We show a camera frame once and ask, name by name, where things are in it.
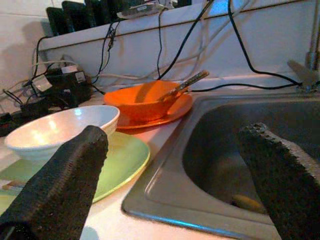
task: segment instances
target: stainless steel sink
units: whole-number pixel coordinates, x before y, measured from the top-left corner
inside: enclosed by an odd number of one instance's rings
[[[320,158],[320,95],[205,96],[194,103],[126,199],[124,212],[238,239],[280,239],[268,215],[231,205],[260,201],[235,136],[250,123]]]

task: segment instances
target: green plate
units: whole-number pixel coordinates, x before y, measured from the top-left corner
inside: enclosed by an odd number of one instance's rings
[[[109,151],[99,176],[93,203],[129,182],[146,166],[149,158],[148,145],[134,136],[115,132],[109,139]],[[21,159],[0,172],[0,179],[27,182],[41,167]],[[0,190],[0,214],[16,196],[16,192]]]

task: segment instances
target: wall tile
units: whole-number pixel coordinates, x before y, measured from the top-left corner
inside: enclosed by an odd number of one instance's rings
[[[47,16],[51,0],[0,0],[0,14]]]
[[[33,50],[48,27],[48,19],[44,17],[0,14],[1,88],[29,76]]]

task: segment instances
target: kitchen counter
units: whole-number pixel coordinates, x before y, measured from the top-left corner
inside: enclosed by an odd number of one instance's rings
[[[82,105],[98,105],[101,103],[102,98],[96,95]],[[179,122],[180,121],[177,120],[162,126],[128,130],[124,131],[124,133],[133,135],[149,145],[151,150],[149,162],[151,162]],[[5,147],[4,139],[4,137],[0,138],[0,171],[19,159],[16,154]],[[182,227],[134,218],[123,213],[121,211],[122,201],[141,173],[142,172],[111,195],[92,205],[82,232],[81,240],[226,239]]]

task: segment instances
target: faucet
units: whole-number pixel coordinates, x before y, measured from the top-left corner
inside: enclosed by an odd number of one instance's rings
[[[320,0],[315,1],[314,9],[315,10],[310,49],[305,56],[305,66],[297,63],[294,60],[289,60],[287,62],[288,66],[297,74],[298,78],[302,81],[302,86],[300,86],[299,89],[307,93],[320,91]]]

